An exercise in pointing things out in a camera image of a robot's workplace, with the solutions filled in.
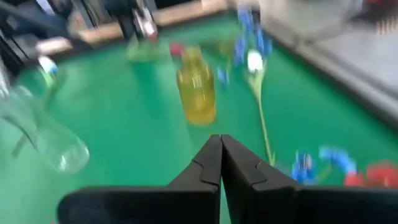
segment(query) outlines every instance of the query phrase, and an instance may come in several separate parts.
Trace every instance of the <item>green felt surface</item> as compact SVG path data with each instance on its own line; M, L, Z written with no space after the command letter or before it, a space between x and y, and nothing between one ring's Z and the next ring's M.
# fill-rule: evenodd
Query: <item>green felt surface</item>
M235 33L230 18L219 17L165 31L165 40L194 42ZM214 67L217 59L208 58ZM51 223L58 201L87 185L164 185L178 175L210 134L230 134L266 159L256 101L238 73L228 86L216 81L217 117L203 128L190 126L178 95L177 68L171 59L131 65L126 45L70 57L58 64L65 80L46 107L84 140L86 168L61 175L25 144L17 159L11 151L21 133L0 123L0 217L2 223ZM318 147L340 146L364 171L370 163L398 160L398 138L375 117L322 80L288 52L275 47L269 59L262 106L278 164L290 168L295 152L312 153L318 170L326 167ZM18 83L40 99L44 80L38 69L22 72ZM341 185L334 170L322 184ZM221 223L229 223L224 194Z

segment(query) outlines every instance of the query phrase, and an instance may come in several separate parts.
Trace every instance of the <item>yellow bottle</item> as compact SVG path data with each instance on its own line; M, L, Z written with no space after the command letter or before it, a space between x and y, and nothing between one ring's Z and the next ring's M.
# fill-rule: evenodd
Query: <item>yellow bottle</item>
M199 48L189 48L182 55L182 68L177 73L177 84L187 120L195 125L206 125L216 116L214 76L203 60Z

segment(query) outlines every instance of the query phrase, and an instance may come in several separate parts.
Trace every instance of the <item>green table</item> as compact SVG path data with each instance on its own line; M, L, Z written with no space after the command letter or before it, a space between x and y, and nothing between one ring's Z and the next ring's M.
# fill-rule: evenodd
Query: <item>green table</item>
M165 30L167 40L199 41L236 32L230 17L217 17ZM216 81L217 117L207 127L184 118L172 60L131 65L126 44L73 56L58 63L65 82L47 103L48 111L84 140L90 161L76 175L49 169L25 144L17 159L11 150L21 133L1 123L0 217L3 223L51 223L61 197L87 185L165 185L178 175L210 134L230 134L266 159L256 101L241 74L229 85ZM209 60L211 66L217 61ZM262 106L278 164L290 167L298 150L315 158L329 144L345 148L358 169L383 159L398 161L398 137L321 73L288 51L274 47L262 91ZM37 98L45 95L36 69L22 72L19 84ZM333 170L320 184L341 185ZM229 223L225 195L221 222Z

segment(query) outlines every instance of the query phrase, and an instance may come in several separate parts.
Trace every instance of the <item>glass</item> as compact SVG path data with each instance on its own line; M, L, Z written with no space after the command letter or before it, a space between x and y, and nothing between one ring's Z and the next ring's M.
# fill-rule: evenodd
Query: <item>glass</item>
M87 164L90 154L85 143L46 113L23 86L10 89L1 99L0 117L17 126L55 170L74 173Z
M192 124L210 124L216 116L213 73L199 48L188 48L182 59L177 84L185 116Z

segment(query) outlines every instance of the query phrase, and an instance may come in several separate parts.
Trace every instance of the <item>transparent container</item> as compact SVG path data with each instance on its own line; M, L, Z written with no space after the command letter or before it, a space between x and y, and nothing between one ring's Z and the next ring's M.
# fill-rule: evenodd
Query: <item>transparent container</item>
M194 125L212 123L216 116L214 76L199 48L183 53L177 85L187 120Z
M17 86L0 101L0 118L18 127L50 167L59 172L78 172L90 157L85 143L44 111L29 90ZM14 149L13 155L19 153Z

